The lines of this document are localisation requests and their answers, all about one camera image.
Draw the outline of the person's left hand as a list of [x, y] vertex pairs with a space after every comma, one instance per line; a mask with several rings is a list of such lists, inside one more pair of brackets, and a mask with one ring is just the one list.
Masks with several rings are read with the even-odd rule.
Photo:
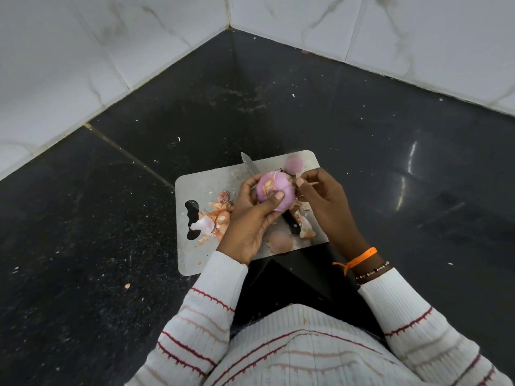
[[254, 187], [263, 174], [255, 175], [241, 184], [230, 224], [217, 251], [233, 260], [249, 265], [262, 245], [268, 226], [280, 216], [261, 216]]

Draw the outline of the person's right forearm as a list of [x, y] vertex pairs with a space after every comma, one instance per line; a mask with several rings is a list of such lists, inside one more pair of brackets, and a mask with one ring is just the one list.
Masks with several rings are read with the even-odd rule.
[[369, 272], [359, 286], [380, 325], [386, 342], [418, 379], [438, 386], [515, 386], [480, 352], [474, 341], [458, 332], [388, 261]]

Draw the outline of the orange thread wristband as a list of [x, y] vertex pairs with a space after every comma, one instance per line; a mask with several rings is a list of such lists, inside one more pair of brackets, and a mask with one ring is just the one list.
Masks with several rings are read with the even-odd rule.
[[344, 273], [344, 276], [347, 276], [348, 272], [355, 268], [356, 266], [360, 265], [362, 262], [366, 261], [367, 259], [371, 258], [372, 256], [374, 256], [375, 254], [377, 254], [377, 248], [376, 247], [370, 247], [369, 249], [367, 249], [366, 251], [364, 251], [361, 255], [357, 256], [356, 258], [348, 261], [348, 262], [345, 262], [345, 263], [341, 263], [341, 262], [337, 262], [337, 261], [333, 261], [332, 262], [332, 265], [333, 266], [340, 266], [343, 270], [343, 273]]

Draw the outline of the curled onion peel piece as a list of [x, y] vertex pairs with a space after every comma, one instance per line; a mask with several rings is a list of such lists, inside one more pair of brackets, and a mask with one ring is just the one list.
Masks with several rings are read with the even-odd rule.
[[299, 201], [295, 199], [290, 206], [289, 211], [292, 213], [294, 220], [300, 226], [300, 238], [310, 239], [316, 236], [311, 223], [307, 218], [307, 211], [311, 210], [309, 202]]

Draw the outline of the white striped knit sweater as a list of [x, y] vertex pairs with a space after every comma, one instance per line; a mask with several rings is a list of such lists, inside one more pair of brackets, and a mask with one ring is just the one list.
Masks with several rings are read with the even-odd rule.
[[304, 305], [241, 329], [204, 386], [416, 386], [373, 334]]

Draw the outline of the pile of onion peels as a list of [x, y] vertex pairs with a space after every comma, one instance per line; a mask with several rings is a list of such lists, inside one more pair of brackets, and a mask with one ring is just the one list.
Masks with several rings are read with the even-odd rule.
[[199, 246], [204, 245], [211, 238], [221, 242], [234, 210], [234, 204], [226, 190], [220, 192], [215, 202], [209, 202], [209, 207], [212, 208], [211, 211], [199, 212], [197, 221], [190, 225], [192, 231], [200, 232]]

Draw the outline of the person's left forearm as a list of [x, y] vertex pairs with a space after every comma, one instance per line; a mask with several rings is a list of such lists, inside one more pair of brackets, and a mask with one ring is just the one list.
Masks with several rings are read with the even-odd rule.
[[248, 267], [214, 252], [126, 386], [200, 386], [226, 354]]

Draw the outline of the peeled purple onion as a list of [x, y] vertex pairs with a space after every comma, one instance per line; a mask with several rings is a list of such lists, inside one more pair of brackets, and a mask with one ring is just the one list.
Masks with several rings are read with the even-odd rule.
[[289, 210], [296, 200], [296, 187], [290, 175], [282, 171], [267, 172], [262, 175], [255, 187], [259, 203], [273, 197], [277, 192], [283, 192], [284, 198], [275, 211]]

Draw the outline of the black handled kitchen knife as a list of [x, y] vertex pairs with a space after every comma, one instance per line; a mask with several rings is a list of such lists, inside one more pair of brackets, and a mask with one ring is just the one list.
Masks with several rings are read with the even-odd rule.
[[[260, 169], [246, 153], [241, 153], [241, 159], [251, 175], [255, 176], [261, 174]], [[289, 210], [283, 212], [282, 218], [290, 227], [290, 230], [294, 235], [299, 235], [301, 233], [300, 224], [295, 220], [295, 218]]]

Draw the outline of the steel cutting board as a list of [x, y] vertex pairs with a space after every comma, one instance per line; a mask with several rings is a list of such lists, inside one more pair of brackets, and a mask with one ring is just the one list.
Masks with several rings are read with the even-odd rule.
[[[285, 161], [290, 155], [299, 155], [304, 163], [303, 170], [319, 167], [316, 155], [310, 150], [296, 151], [290, 154], [278, 155], [254, 161], [261, 173], [266, 173], [279, 168], [284, 168]], [[243, 162], [233, 166], [215, 168], [203, 172], [180, 176], [175, 182], [176, 197], [176, 223], [177, 223], [177, 265], [179, 272], [184, 276], [200, 274], [210, 255], [216, 250], [218, 241], [215, 235], [199, 244], [203, 234], [198, 231], [189, 231], [190, 224], [198, 220], [198, 210], [201, 213], [212, 211], [210, 204], [217, 200], [222, 191], [228, 191], [230, 200], [234, 201], [240, 189], [241, 183], [251, 177], [251, 173]], [[283, 218], [279, 218], [275, 224], [268, 227], [263, 237], [263, 244], [256, 253], [254, 260], [277, 255], [270, 246], [268, 237], [273, 232], [289, 232], [293, 240], [292, 251], [324, 244], [328, 238], [321, 230], [310, 207], [299, 208], [302, 220], [307, 220], [315, 235], [311, 238], [301, 238], [293, 234], [290, 226]]]

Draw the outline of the person's right hand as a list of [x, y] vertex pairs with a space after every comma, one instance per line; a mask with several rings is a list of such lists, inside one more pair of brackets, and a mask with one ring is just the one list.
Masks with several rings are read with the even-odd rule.
[[318, 181], [312, 187], [311, 210], [330, 244], [350, 261], [370, 248], [353, 219], [343, 186], [323, 168], [301, 174], [308, 182]]

